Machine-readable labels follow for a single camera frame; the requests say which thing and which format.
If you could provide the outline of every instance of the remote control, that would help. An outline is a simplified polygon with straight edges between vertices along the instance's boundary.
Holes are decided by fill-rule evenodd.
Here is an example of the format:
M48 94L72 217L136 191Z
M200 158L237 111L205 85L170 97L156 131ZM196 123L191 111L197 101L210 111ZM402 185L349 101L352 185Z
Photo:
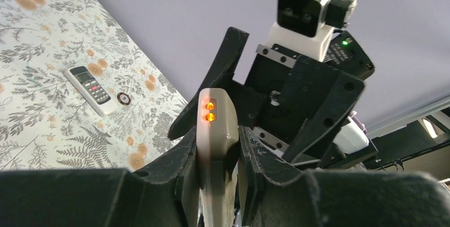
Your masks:
M64 75L100 116L105 117L117 109L117 104L85 66L69 68Z

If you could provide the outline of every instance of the orange led light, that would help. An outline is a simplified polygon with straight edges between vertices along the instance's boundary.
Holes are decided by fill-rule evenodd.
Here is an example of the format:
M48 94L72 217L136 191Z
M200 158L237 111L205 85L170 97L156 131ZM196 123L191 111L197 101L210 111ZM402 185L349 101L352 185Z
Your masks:
M214 121L214 119L215 119L215 116L213 113L206 114L206 120L211 122L211 121Z
M214 109L214 104L213 104L212 102L208 103L208 104L206 105L206 109L207 109L207 110L213 110L213 109Z

